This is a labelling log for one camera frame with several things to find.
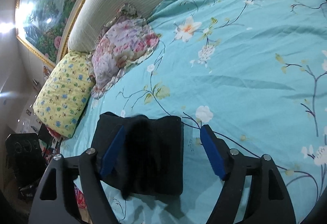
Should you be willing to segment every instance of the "silver screw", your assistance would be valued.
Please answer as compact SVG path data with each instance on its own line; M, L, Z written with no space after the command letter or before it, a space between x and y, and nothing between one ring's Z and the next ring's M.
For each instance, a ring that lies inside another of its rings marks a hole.
M95 153L95 149L93 147L91 147L88 150L86 150L86 154L92 155L94 153Z
M234 156L238 155L239 153L239 151L236 148L232 148L229 152Z
M268 154L264 154L264 160L267 160L267 161L271 160L271 156Z
M63 156L61 154L57 154L53 156L54 160L60 160Z

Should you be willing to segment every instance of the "yellow pillow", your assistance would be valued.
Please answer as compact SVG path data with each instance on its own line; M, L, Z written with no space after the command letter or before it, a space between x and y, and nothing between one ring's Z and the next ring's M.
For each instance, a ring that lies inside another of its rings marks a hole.
M35 114L57 133L71 138L94 83L86 53L69 52L57 64L34 105Z

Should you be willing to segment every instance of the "bed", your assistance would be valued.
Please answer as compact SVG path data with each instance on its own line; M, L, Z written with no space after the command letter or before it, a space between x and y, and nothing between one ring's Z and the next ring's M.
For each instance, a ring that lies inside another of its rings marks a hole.
M121 223L205 223L223 186L199 139L207 123L230 148L273 157L301 222L326 187L326 0L86 0L68 48L90 51L126 2L147 18L159 44L103 97L89 99L61 154L89 148L104 112L180 116L179 199L135 195L124 201L119 190L103 188ZM250 182L235 222L243 218ZM76 185L81 189L79 180Z

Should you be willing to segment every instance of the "pink floral cushion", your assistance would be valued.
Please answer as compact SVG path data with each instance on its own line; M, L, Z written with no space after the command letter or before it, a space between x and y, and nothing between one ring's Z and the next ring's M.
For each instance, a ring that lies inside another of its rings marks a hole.
M94 98L102 97L132 65L149 57L159 42L145 19L129 4L124 4L104 27L107 32L89 56L90 77L96 81L91 91Z

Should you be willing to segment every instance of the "black folded cloth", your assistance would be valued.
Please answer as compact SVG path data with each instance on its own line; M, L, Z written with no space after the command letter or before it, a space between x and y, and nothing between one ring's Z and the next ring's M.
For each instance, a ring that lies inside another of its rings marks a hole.
M104 175L104 155L116 135L125 130L125 142L110 174ZM91 147L98 151L101 180L131 193L174 195L183 191L184 133L178 116L152 120L145 115L122 118L111 112L100 115Z

